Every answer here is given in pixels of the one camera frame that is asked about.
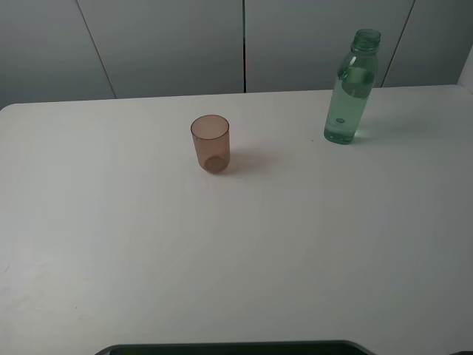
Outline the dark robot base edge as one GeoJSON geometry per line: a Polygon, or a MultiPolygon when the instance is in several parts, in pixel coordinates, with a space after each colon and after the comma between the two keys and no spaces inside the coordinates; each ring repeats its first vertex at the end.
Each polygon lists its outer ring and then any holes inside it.
{"type": "Polygon", "coordinates": [[[227,342],[192,344],[130,344],[113,345],[99,354],[371,354],[367,348],[347,340],[285,341],[285,342],[227,342]]]}

